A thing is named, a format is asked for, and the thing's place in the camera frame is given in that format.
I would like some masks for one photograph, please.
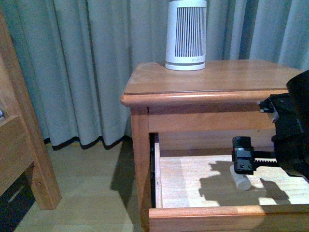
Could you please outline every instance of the wooden furniture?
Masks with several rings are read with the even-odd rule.
[[[61,199],[11,36],[0,10],[0,194],[26,172],[41,209]]]
[[[261,60],[211,61],[203,70],[187,72],[157,63],[137,66],[121,102],[131,107],[145,231],[308,230],[303,179],[266,169],[252,177],[249,191],[240,192],[226,171],[233,136],[252,136],[255,147],[272,147],[274,125],[256,102],[287,92],[287,81],[301,72]],[[156,171],[152,193],[150,146]]]

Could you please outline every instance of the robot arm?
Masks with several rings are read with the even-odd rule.
[[[281,167],[290,176],[309,180],[309,70],[287,83],[289,93],[259,102],[276,127],[274,152],[254,151],[250,137],[234,137],[232,160],[238,174],[253,174],[260,166]]]

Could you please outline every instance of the white cylindrical bottle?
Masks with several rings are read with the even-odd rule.
[[[246,191],[248,189],[250,189],[251,187],[251,182],[250,180],[247,178],[246,175],[241,175],[241,174],[237,174],[235,171],[234,171],[234,165],[232,165],[230,167],[230,172],[232,174],[232,177],[233,177],[233,180],[236,184],[236,187],[239,189],[239,190],[242,190],[242,191]]]

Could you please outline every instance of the grey curtain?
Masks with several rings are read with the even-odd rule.
[[[139,62],[165,60],[168,0],[1,0],[44,138],[129,134],[119,98]],[[308,0],[208,0],[207,60],[309,69]]]

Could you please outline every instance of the air purifier vent slots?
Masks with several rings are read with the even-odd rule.
[[[206,8],[178,7],[176,57],[199,57],[206,54]]]

